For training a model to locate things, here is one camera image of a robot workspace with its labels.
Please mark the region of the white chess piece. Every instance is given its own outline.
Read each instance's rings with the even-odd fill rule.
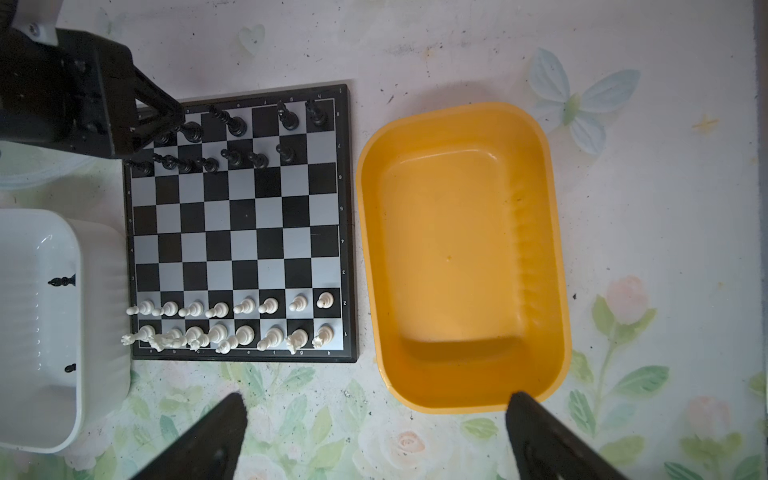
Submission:
[[[163,308],[156,308],[152,310],[152,316],[174,316],[179,311],[179,306],[176,302],[166,302]]]
[[[259,313],[275,313],[278,306],[279,303],[277,300],[274,298],[268,298],[264,300],[264,303],[259,306]]]
[[[330,308],[333,305],[333,295],[330,292],[322,292],[317,299],[318,308]]]
[[[183,336],[174,339],[170,343],[169,348],[180,349],[181,347],[188,345],[189,342],[196,339],[200,335],[203,335],[203,329],[201,329],[199,326],[191,326],[187,329],[187,332]]]
[[[306,332],[302,329],[298,329],[288,335],[288,338],[286,338],[286,346],[291,355],[296,355],[296,351],[305,346],[309,340],[310,338]]]
[[[312,339],[312,346],[316,349],[323,348],[331,340],[333,340],[333,329],[325,324],[317,330],[317,335]]]
[[[179,310],[179,316],[200,316],[203,314],[203,304],[195,300],[187,308]]]
[[[154,328],[152,325],[144,325],[136,333],[131,335],[123,335],[122,338],[120,338],[120,341],[123,343],[123,345],[133,345],[137,340],[146,342],[153,335]]]
[[[162,352],[166,348],[170,348],[171,343],[181,337],[181,330],[173,328],[167,333],[161,333],[153,335],[149,338],[149,345],[156,349],[158,352]]]
[[[283,331],[276,326],[273,326],[272,328],[268,329],[266,331],[266,335],[264,335],[264,338],[259,340],[259,342],[256,344],[256,350],[259,350],[260,352],[263,352],[266,349],[273,349],[279,344],[283,342],[283,339],[285,339],[285,335],[283,334]]]
[[[216,353],[229,353],[230,350],[236,349],[240,345],[248,345],[256,338],[256,334],[253,333],[253,329],[248,325],[243,325],[234,335],[230,336],[226,340],[222,340],[219,346],[216,347]]]
[[[211,343],[219,343],[227,338],[227,328],[218,323],[210,328],[208,333],[198,336],[189,342],[190,350],[197,351],[202,346],[209,346]]]
[[[149,315],[152,313],[152,310],[154,310],[154,303],[152,303],[151,300],[145,300],[138,305],[129,306],[125,312],[128,315],[136,315],[137,313],[140,313],[141,315]]]
[[[205,316],[208,318],[224,318],[230,312],[230,307],[224,302],[219,302],[214,307],[205,312]]]
[[[304,310],[307,305],[309,305],[309,303],[306,301],[304,295],[296,295],[296,298],[294,298],[293,302],[288,306],[288,310],[291,312],[300,312]]]
[[[256,302],[253,301],[252,298],[247,296],[245,300],[243,300],[240,305],[235,305],[232,307],[232,311],[235,313],[251,313],[256,309]]]

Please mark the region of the chessboard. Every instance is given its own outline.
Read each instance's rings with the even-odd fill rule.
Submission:
[[[307,101],[324,112],[323,124],[310,120]],[[297,127],[285,128],[278,117],[279,102],[295,114],[291,117],[298,120]],[[197,301],[205,310],[225,303],[229,311],[222,318],[139,313],[131,316],[131,332],[149,325],[156,333],[174,328],[185,333],[192,326],[208,333],[221,324],[229,336],[241,326],[250,326],[255,340],[226,354],[215,352],[216,343],[197,351],[185,346],[158,352],[149,343],[136,341],[131,345],[133,358],[355,362],[353,171],[347,86],[248,94],[182,105],[185,121],[202,127],[200,141],[190,141],[182,131],[174,132],[146,146],[124,166],[130,302],[139,305],[150,300],[157,307],[175,302],[182,308]],[[245,133],[236,128],[235,133],[241,135],[233,134],[216,111],[211,113],[211,105],[219,114],[241,118]],[[289,151],[291,156],[285,158],[279,151]],[[225,158],[232,152],[238,153],[240,164]],[[257,161],[254,154],[266,157],[259,156]],[[186,163],[187,168],[158,163],[169,156]],[[201,159],[216,161],[217,171],[208,171]],[[190,162],[196,163],[187,173],[180,173]],[[325,292],[333,296],[330,308],[317,305]],[[297,296],[304,296],[308,306],[292,311],[287,307]],[[256,305],[275,299],[278,307],[274,313],[234,313],[233,306],[246,298]],[[333,338],[315,349],[313,337],[325,325],[333,330]],[[273,327],[285,336],[303,329],[309,341],[294,355],[285,340],[257,350],[259,339]]]

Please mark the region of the pink rosebud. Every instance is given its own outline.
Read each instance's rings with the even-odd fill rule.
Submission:
[[[688,403],[688,422],[700,439],[718,440],[730,430],[728,404],[711,396],[700,396]]]
[[[634,275],[611,282],[605,301],[616,321],[624,325],[637,322],[648,310],[648,294],[643,281]]]

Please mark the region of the table surface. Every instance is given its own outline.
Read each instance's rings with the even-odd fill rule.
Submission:
[[[539,48],[570,92],[639,71],[626,104],[590,124],[604,148],[584,150],[599,154],[579,148],[577,121],[549,135],[574,363],[544,405],[630,478],[718,479],[765,476],[752,22],[747,0],[67,0],[59,24],[126,44],[179,99],[344,81],[354,158],[407,115],[534,111]],[[0,194],[119,231],[122,201],[110,161]],[[0,472],[129,478],[241,390],[237,478],[517,478],[502,413],[423,415],[386,390],[356,235],[357,363],[137,361],[119,410],[61,456],[0,454]],[[618,346],[611,322],[632,332]]]

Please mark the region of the yellow plastic container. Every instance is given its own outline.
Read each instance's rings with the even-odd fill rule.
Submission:
[[[379,371],[420,412],[541,401],[571,362],[549,147],[504,103],[403,118],[356,175]]]

